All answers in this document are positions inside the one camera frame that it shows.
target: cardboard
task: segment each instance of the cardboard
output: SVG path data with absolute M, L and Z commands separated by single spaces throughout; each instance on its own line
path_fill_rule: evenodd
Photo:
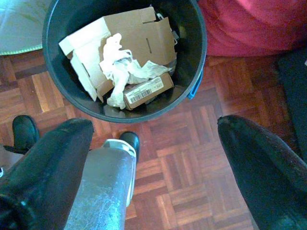
M 122 49 L 131 50 L 141 66 L 148 60 L 167 65 L 176 59 L 168 18 L 155 20 L 153 7 L 104 16 L 59 43 L 63 53 L 72 57 L 71 64 L 93 100 L 97 97 L 101 100 L 113 88 L 99 63 L 103 61 L 106 39 L 116 33 L 122 35 Z
M 124 91 L 126 109 L 132 110 L 174 86 L 168 73 Z

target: black trash can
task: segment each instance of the black trash can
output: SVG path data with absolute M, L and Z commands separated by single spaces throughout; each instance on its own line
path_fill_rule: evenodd
M 145 8 L 150 4 L 169 17 L 171 27 L 180 36 L 176 45 L 177 67 L 172 76 L 174 88 L 132 111 L 119 110 L 99 100 L 94 102 L 80 84 L 59 42 L 102 16 Z M 158 117 L 186 98 L 202 74 L 207 36 L 196 0 L 54 0 L 45 20 L 43 50 L 55 85 L 74 106 L 105 121 L 132 123 Z

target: barcode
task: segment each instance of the barcode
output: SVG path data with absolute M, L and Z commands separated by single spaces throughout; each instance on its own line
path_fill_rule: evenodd
M 140 99 L 148 96 L 151 93 L 153 93 L 152 90 L 145 90 L 143 92 L 140 92 L 140 93 L 138 93 L 137 95 L 135 95 L 134 97 L 131 98 L 131 102 L 135 103 L 135 102 L 139 101 Z

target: wooden floor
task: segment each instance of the wooden floor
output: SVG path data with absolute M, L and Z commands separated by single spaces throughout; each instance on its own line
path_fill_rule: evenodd
M 115 124 L 92 118 L 64 99 L 41 51 L 0 57 L 0 143 L 13 144 L 12 120 L 22 114 L 35 119 L 41 134 L 69 118 L 91 119 L 92 148 L 135 131 L 142 140 L 141 157 L 126 229 L 252 230 L 216 121 L 222 115 L 244 116 L 295 149 L 276 59 L 208 57 L 195 99 L 156 120 Z

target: black shoe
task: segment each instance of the black shoe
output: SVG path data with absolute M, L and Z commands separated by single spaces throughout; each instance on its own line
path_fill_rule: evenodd
M 140 154 L 140 139 L 136 133 L 133 132 L 124 132 L 119 137 L 120 140 L 124 140 L 128 144 L 130 144 L 136 152 L 136 162 L 139 162 L 139 154 Z
M 14 147 L 4 146 L 6 150 L 26 154 L 38 141 L 39 131 L 34 120 L 26 115 L 20 115 L 13 120 Z

